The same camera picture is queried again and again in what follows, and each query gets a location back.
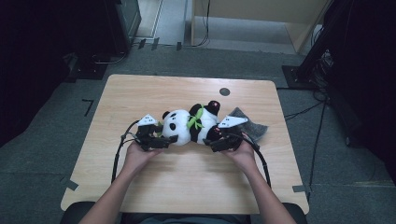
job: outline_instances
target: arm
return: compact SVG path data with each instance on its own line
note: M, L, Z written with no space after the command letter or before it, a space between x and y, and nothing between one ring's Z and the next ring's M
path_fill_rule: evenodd
M232 159L247 177L264 223L295 223L262 177L254 159L253 148L249 143L243 141L237 150L225 150L222 153Z
M120 174L80 223L114 223L132 180L149 162L149 159L161 152L159 149L145 152L136 142L132 142L128 146Z

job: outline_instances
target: black and white plush toy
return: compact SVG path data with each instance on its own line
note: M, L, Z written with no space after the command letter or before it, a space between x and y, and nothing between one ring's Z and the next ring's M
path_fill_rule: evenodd
M190 111L179 109L163 113L164 137L177 135L176 146L190 141L204 144L203 139L216 141L221 138L218 128L220 103L210 101L207 105L194 105Z
M216 141L221 138L218 127L220 103L211 101L207 105L194 105L190 109L190 119L187 126L190 128L191 141L204 144L203 139Z

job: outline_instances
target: black chair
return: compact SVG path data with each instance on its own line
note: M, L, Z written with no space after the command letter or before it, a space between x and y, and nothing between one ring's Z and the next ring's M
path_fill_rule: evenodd
M64 212L61 224L79 223L94 204L95 202L79 202L71 204ZM300 206L295 203L283 203L283 205L285 205L286 209L298 224L307 224L305 214Z

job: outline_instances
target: black tape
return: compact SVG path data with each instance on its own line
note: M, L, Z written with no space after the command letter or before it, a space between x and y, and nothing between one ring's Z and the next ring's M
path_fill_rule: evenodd
M160 38L159 37L154 39L154 43L152 43L151 50L155 50L158 47L158 42L160 42Z
M88 106L87 111L85 112L84 117L87 117L88 113L90 113L91 107L93 105L93 100L86 100L86 99L82 99L83 102L90 102L90 105Z
M181 50L181 42L177 42L176 50L177 51Z
M305 186L304 185L293 186L293 191L294 193L305 192Z
M145 47L146 44L146 39L142 39L139 43L139 49L142 49L143 47Z
M72 180L70 180L67 177L64 177L61 179L61 183L63 185L66 185L69 189L75 191L78 188L78 184L76 184L75 182L73 182Z

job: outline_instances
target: person's left hand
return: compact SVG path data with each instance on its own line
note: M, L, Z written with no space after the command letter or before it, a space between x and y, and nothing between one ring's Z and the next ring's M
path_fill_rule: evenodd
M122 166L120 175L123 174L133 177L145 167L151 158L162 152L162 149L144 151L136 142L132 142L131 145L128 146L125 155L125 163Z

